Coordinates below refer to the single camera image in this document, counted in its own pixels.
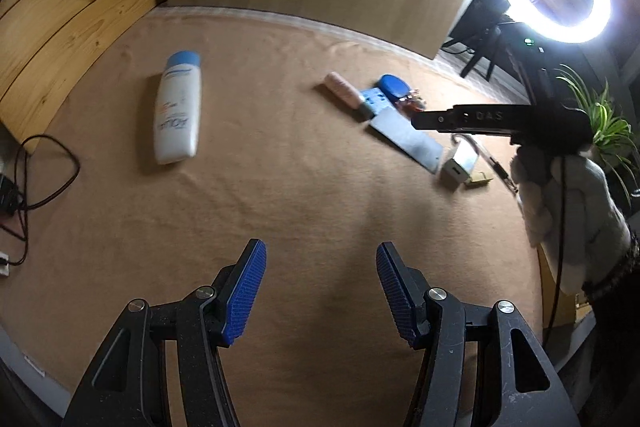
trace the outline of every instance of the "blue bottle cap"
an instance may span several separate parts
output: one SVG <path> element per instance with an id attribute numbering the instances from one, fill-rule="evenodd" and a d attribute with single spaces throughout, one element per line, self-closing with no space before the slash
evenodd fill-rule
<path id="1" fill-rule="evenodd" d="M 191 64 L 192 66 L 200 67 L 200 55 L 196 52 L 182 51 L 177 52 L 169 57 L 166 62 L 167 68 L 172 68 L 178 64 Z"/>
<path id="2" fill-rule="evenodd" d="M 383 74 L 378 81 L 378 87 L 394 103 L 411 91 L 407 83 L 392 74 Z"/>

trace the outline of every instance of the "black cable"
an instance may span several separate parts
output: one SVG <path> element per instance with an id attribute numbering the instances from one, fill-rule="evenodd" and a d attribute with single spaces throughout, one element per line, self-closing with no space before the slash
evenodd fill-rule
<path id="1" fill-rule="evenodd" d="M 462 50 L 461 52 L 450 52 L 445 50 L 444 48 L 440 48 L 442 51 L 444 51 L 445 53 L 448 53 L 449 55 L 462 55 L 463 53 L 469 52 L 471 51 L 471 48 L 467 48 L 466 50 Z"/>
<path id="2" fill-rule="evenodd" d="M 49 196 L 44 198 L 43 200 L 38 201 L 37 203 L 29 204 L 27 198 L 27 189 L 28 189 L 28 163 L 29 163 L 29 155 L 24 146 L 30 142 L 31 140 L 44 138 L 56 143 L 60 148 L 62 148 L 71 161 L 76 166 L 75 172 L 71 175 L 71 177 L 62 185 L 62 187 L 58 188 L 58 190 L 52 192 Z M 22 183 L 24 184 L 24 188 L 20 190 L 18 184 L 18 163 L 20 161 L 20 153 L 24 154 L 24 161 L 22 162 Z M 29 253 L 29 212 L 31 210 L 35 210 L 36 208 L 40 208 L 47 203 L 50 203 L 54 199 L 56 199 L 62 192 L 68 189 L 69 185 L 71 185 L 75 179 L 78 177 L 80 173 L 80 160 L 78 157 L 73 154 L 65 145 L 63 145 L 59 140 L 53 138 L 49 134 L 34 134 L 33 136 L 28 137 L 23 140 L 18 147 L 17 152 L 15 153 L 15 161 L 14 161 L 14 184 L 18 190 L 18 196 L 20 201 L 18 203 L 18 209 L 16 213 L 18 215 L 18 222 L 20 223 L 20 229 L 22 232 L 22 236 L 20 236 L 15 230 L 9 229 L 0 223 L 0 229 L 5 232 L 13 235 L 16 239 L 24 242 L 24 250 L 22 251 L 22 256 L 18 261 L 5 261 L 4 259 L 0 259 L 0 264 L 9 264 L 11 266 L 20 266 L 20 264 L 24 263 L 25 259 L 27 259 L 27 255 Z"/>
<path id="3" fill-rule="evenodd" d="M 562 264 L 564 261 L 564 218 L 566 213 L 566 160 L 565 156 L 560 156 L 561 180 L 560 180 L 560 237 L 558 240 L 558 273 L 556 274 L 556 291 L 554 293 L 554 304 L 551 307 L 551 316 L 549 317 L 549 325 L 546 327 L 545 336 L 542 340 L 542 349 L 551 336 L 551 330 L 556 320 L 556 312 L 558 311 L 558 300 L 560 299 L 560 280 L 562 279 Z"/>

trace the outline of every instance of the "brown paper surface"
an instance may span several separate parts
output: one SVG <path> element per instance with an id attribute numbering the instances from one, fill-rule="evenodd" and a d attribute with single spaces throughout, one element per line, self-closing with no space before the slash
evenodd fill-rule
<path id="1" fill-rule="evenodd" d="M 182 49 L 202 56 L 198 155 L 160 167 L 154 98 Z M 422 354 L 386 304 L 382 241 L 461 301 L 510 299 L 538 333 L 538 259 L 510 193 L 498 180 L 451 192 L 316 87 L 332 70 L 360 89 L 396 74 L 430 109 L 491 102 L 416 60 L 308 29 L 161 10 L 132 26 L 49 128 L 82 171 L 31 213 L 30 256 L 0 280 L 14 342 L 73 390 L 129 300 L 183 298 L 251 237 L 268 245 L 267 271 L 244 336 L 221 353 L 245 427 L 401 425 Z M 507 139 L 483 142 L 508 165 Z M 70 172 L 44 142 L 30 165 L 31 201 Z M 0 246 L 19 257 L 6 235 Z"/>

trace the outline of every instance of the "white glove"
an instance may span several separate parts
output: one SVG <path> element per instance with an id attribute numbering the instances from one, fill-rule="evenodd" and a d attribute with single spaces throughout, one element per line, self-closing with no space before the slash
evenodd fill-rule
<path id="1" fill-rule="evenodd" d="M 553 158 L 551 178 L 540 149 L 523 146 L 511 161 L 518 203 L 532 247 L 542 245 L 554 277 L 558 273 L 561 214 L 561 159 Z M 566 211 L 560 287 L 568 295 L 585 282 L 604 279 L 629 249 L 625 218 L 609 194 L 604 172 L 582 156 L 565 157 Z"/>

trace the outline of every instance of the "small metal object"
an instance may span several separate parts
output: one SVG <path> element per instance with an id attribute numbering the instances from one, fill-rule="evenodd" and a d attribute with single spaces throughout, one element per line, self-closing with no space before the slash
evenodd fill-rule
<path id="1" fill-rule="evenodd" d="M 398 107 L 411 116 L 415 111 L 427 110 L 427 103 L 420 96 L 420 91 L 412 89 L 398 100 Z"/>
<path id="2" fill-rule="evenodd" d="M 391 140 L 431 174 L 438 171 L 440 158 L 444 153 L 442 145 L 427 133 L 416 131 L 395 107 L 380 111 L 369 126 Z"/>
<path id="3" fill-rule="evenodd" d="M 145 301 L 142 299 L 133 299 L 129 305 L 127 305 L 127 310 L 131 313 L 138 313 L 145 308 Z"/>
<path id="4" fill-rule="evenodd" d="M 214 294 L 215 290 L 211 286 L 200 286 L 200 288 L 196 290 L 196 297 L 202 300 L 208 299 Z"/>
<path id="5" fill-rule="evenodd" d="M 447 298 L 447 292 L 444 291 L 442 288 L 431 288 L 429 290 L 429 296 L 434 301 L 444 301 L 444 299 Z"/>
<path id="6" fill-rule="evenodd" d="M 516 306 L 514 306 L 509 301 L 500 301 L 498 302 L 498 309 L 502 313 L 513 313 L 514 309 L 516 309 Z"/>

